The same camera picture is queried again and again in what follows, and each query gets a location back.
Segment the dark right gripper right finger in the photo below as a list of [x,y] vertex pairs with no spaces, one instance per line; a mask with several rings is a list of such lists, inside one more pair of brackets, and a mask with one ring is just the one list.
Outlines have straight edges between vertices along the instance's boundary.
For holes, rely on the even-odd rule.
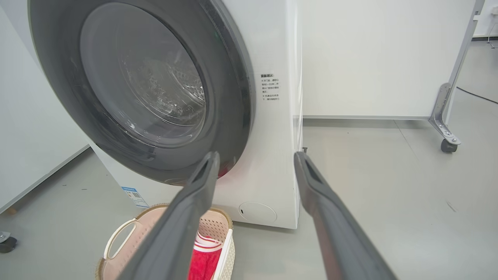
[[313,218],[329,280],[395,280],[396,276],[311,158],[294,154],[301,204]]

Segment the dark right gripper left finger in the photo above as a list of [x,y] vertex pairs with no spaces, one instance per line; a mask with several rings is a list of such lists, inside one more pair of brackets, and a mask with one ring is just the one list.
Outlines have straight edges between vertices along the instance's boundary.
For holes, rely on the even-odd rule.
[[219,153],[210,151],[119,275],[119,280],[186,280],[199,221],[212,206]]

